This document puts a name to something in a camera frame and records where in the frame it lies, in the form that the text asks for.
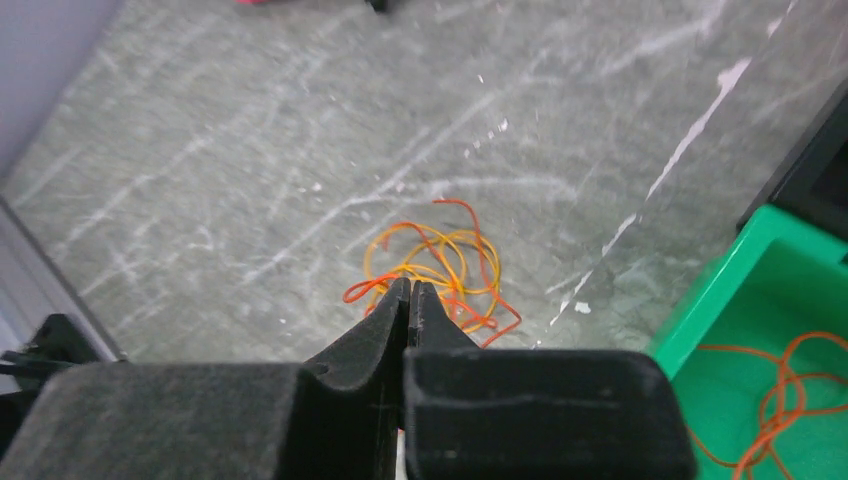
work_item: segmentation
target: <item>green bin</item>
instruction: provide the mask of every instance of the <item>green bin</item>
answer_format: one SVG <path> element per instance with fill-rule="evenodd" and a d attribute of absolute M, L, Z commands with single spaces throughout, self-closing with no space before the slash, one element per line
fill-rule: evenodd
<path fill-rule="evenodd" d="M 848 338 L 848 244 L 767 205 L 701 274 L 649 353 L 671 379 L 691 429 L 716 456 L 736 462 L 757 434 L 760 400 L 775 385 L 777 369 L 752 355 L 697 346 L 738 345 L 779 356 L 793 338 L 814 330 Z M 848 352 L 809 340 L 791 367 L 848 378 Z M 848 388 L 835 382 L 808 380 L 804 386 L 808 408 L 848 403 Z M 848 479 L 848 413 L 802 417 L 778 437 L 775 449 L 797 479 Z M 696 455 L 699 479 L 731 477 L 730 469 L 697 448 Z M 784 478 L 771 459 L 753 474 Z"/>

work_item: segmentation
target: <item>marble tabletop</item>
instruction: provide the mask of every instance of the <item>marble tabletop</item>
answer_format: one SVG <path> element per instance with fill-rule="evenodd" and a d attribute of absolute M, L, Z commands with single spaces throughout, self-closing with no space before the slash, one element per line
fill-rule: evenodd
<path fill-rule="evenodd" d="M 639 349 L 848 74 L 846 25 L 835 0 L 129 0 L 2 193 L 135 360 L 314 354 L 377 233 L 468 225 L 441 196 L 525 318 L 493 346 Z"/>

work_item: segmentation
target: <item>tangled rubber band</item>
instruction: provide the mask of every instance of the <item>tangled rubber band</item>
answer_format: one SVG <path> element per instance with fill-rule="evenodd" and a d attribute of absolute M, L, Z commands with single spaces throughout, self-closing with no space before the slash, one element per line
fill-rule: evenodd
<path fill-rule="evenodd" d="M 473 333 L 482 328 L 487 328 L 495 332 L 482 343 L 481 346 L 486 348 L 521 324 L 521 315 L 500 295 L 501 261 L 498 252 L 492 242 L 481 233 L 477 214 L 470 205 L 457 199 L 434 200 L 433 203 L 454 204 L 465 208 L 471 216 L 474 225 L 473 230 L 460 229 L 445 234 L 433 227 L 412 222 L 400 222 L 392 225 L 378 235 L 365 249 L 363 270 L 366 280 L 352 285 L 345 291 L 342 299 L 345 303 L 352 303 L 371 292 L 371 297 L 365 308 L 365 315 L 368 315 L 377 305 L 380 297 L 386 293 L 393 280 L 408 277 L 413 281 L 430 282 L 435 285 L 448 316 L 459 325 L 462 331 Z M 390 238 L 404 230 L 413 230 L 421 239 L 420 243 L 410 250 L 394 268 L 382 275 L 375 276 L 371 270 L 371 258 L 374 250 L 377 247 L 388 250 Z M 469 265 L 463 248 L 477 250 L 483 287 L 469 288 L 466 285 L 469 281 Z M 424 251 L 435 258 L 442 270 L 441 272 L 437 268 L 414 263 L 418 255 Z M 451 256 L 458 260 L 458 269 L 451 263 Z M 491 297 L 486 310 L 482 314 L 469 305 L 469 297 L 480 295 Z M 498 321 L 493 317 L 499 306 L 515 317 L 515 321 L 504 328 L 500 328 Z"/>
<path fill-rule="evenodd" d="M 701 345 L 698 347 L 699 350 L 754 355 L 768 360 L 769 362 L 777 366 L 777 383 L 766 393 L 766 395 L 760 401 L 758 411 L 759 432 L 754 438 L 754 441 L 752 442 L 751 446 L 742 454 L 738 462 L 727 462 L 716 457 L 712 452 L 710 452 L 710 450 L 706 447 L 706 445 L 704 445 L 704 443 L 698 438 L 698 436 L 695 435 L 695 432 L 693 432 L 691 428 L 689 429 L 689 434 L 692 437 L 693 442 L 695 443 L 695 445 L 698 446 L 698 448 L 702 452 L 704 452 L 704 455 L 706 455 L 707 458 L 709 458 L 711 461 L 718 465 L 733 469 L 733 480 L 740 480 L 743 474 L 747 479 L 752 480 L 754 478 L 754 474 L 752 471 L 753 467 L 762 463 L 763 460 L 766 459 L 766 457 L 771 457 L 777 465 L 777 468 L 783 474 L 783 476 L 786 477 L 788 480 L 792 480 L 793 477 L 791 473 L 786 468 L 786 465 L 783 463 L 783 460 L 781 460 L 780 456 L 775 450 L 774 442 L 777 439 L 777 436 L 780 435 L 782 432 L 786 431 L 801 417 L 812 415 L 829 415 L 848 411 L 848 404 L 830 408 L 806 408 L 807 392 L 804 388 L 804 380 L 829 380 L 832 382 L 839 383 L 841 385 L 848 385 L 848 379 L 845 379 L 838 375 L 833 375 L 831 373 L 826 372 L 813 372 L 799 375 L 796 374 L 789 366 L 789 360 L 795 350 L 797 350 L 802 343 L 813 338 L 829 340 L 841 346 L 843 349 L 848 350 L 848 342 L 846 342 L 845 339 L 829 332 L 809 332 L 800 335 L 789 343 L 789 346 L 787 346 L 786 350 L 784 350 L 779 357 L 754 348 L 739 347 L 735 345 Z M 794 409 L 787 411 L 786 397 L 788 386 L 790 384 L 795 387 L 797 405 Z M 771 403 L 772 398 L 775 399 L 774 413 L 768 418 L 766 418 L 766 411 L 768 409 L 768 405 Z"/>

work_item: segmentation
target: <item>orange string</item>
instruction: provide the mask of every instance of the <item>orange string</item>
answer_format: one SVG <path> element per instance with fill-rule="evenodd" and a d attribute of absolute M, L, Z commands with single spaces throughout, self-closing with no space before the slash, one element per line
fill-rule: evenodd
<path fill-rule="evenodd" d="M 733 480 L 741 479 L 743 474 L 746 478 L 753 479 L 753 467 L 761 463 L 766 457 L 771 457 L 781 474 L 788 480 L 792 480 L 792 475 L 774 448 L 774 441 L 778 435 L 789 429 L 789 427 L 791 427 L 801 417 L 811 415 L 828 415 L 848 411 L 848 404 L 829 408 L 806 408 L 807 392 L 803 385 L 804 380 L 823 379 L 830 380 L 841 385 L 848 385 L 848 379 L 837 375 L 825 372 L 804 373 L 798 375 L 795 374 L 795 372 L 793 372 L 789 367 L 789 360 L 798 347 L 805 341 L 814 338 L 828 340 L 841 346 L 843 349 L 848 350 L 848 342 L 846 342 L 845 339 L 829 332 L 808 332 L 803 335 L 799 335 L 789 343 L 786 350 L 784 350 L 779 357 L 754 348 L 735 345 L 701 345 L 698 347 L 699 350 L 754 355 L 764 358 L 777 366 L 777 383 L 769 389 L 760 401 L 758 411 L 759 432 L 752 444 L 742 454 L 738 462 L 727 462 L 715 456 L 712 452 L 710 452 L 706 445 L 704 445 L 701 439 L 695 435 L 695 432 L 693 432 L 692 429 L 689 429 L 693 442 L 707 456 L 707 458 L 718 465 L 733 469 Z M 787 411 L 786 396 L 789 385 L 793 385 L 795 387 L 797 401 L 795 408 Z M 770 417 L 766 418 L 766 410 L 768 409 L 768 404 L 771 402 L 772 398 L 775 398 L 775 411 Z"/>
<path fill-rule="evenodd" d="M 345 303 L 352 303 L 371 292 L 371 298 L 365 309 L 365 315 L 368 315 L 374 309 L 380 296 L 386 292 L 392 280 L 405 276 L 412 280 L 429 281 L 440 290 L 439 296 L 445 306 L 445 310 L 448 312 L 448 316 L 463 331 L 472 333 L 481 328 L 494 331 L 481 344 L 483 348 L 486 348 L 504 334 L 516 329 L 521 324 L 521 315 L 500 294 L 500 259 L 494 246 L 483 236 L 480 229 L 480 221 L 474 209 L 468 203 L 458 199 L 435 200 L 433 203 L 454 204 L 465 208 L 471 216 L 474 225 L 473 231 L 457 230 L 449 234 L 443 234 L 432 227 L 412 222 L 400 222 L 392 225 L 385 232 L 378 235 L 371 245 L 366 248 L 364 259 L 366 280 L 352 285 L 345 291 L 342 299 Z M 414 230 L 418 234 L 421 243 L 413 248 L 407 254 L 406 258 L 389 272 L 372 277 L 370 273 L 371 252 L 378 246 L 384 250 L 388 250 L 390 238 L 396 233 L 407 229 Z M 463 256 L 462 246 L 477 250 L 480 262 L 480 274 L 485 285 L 483 288 L 472 289 L 466 286 L 467 263 Z M 438 269 L 444 273 L 425 265 L 413 263 L 414 258 L 424 250 L 428 251 L 435 258 Z M 448 251 L 453 252 L 459 259 L 460 265 L 458 269 L 454 268 L 448 259 Z M 489 307 L 485 312 L 479 312 L 469 305 L 466 297 L 473 295 L 487 295 L 491 298 Z M 493 316 L 497 307 L 502 307 L 508 311 L 515 317 L 515 320 L 508 326 L 500 328 L 498 321 Z"/>

